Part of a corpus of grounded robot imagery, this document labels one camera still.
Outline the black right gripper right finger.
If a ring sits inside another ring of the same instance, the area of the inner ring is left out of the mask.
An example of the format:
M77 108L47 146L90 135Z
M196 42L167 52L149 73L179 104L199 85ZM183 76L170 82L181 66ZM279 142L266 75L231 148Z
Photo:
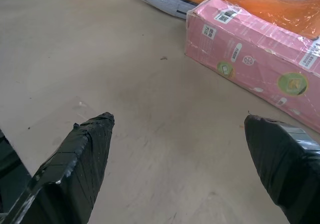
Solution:
M273 203L290 224L320 224L320 144L302 128L249 114L248 149Z

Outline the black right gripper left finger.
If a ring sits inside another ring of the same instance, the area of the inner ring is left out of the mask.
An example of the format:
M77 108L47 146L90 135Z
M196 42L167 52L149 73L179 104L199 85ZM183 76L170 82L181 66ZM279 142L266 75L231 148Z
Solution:
M0 190L0 224L87 224L104 180L114 125L109 112L75 123L7 211Z

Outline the long pink cardboard box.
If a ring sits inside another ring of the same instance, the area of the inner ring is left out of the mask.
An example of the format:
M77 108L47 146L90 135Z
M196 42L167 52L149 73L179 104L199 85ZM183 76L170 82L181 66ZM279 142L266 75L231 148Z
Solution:
M187 12L185 54L320 133L320 40L205 0Z

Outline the orange plastic-wrapped package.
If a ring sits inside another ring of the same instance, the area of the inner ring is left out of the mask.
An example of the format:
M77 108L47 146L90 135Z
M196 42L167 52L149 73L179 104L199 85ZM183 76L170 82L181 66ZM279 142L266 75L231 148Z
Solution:
M204 0L181 0L198 5ZM315 39L320 36L320 0L222 0L278 27Z

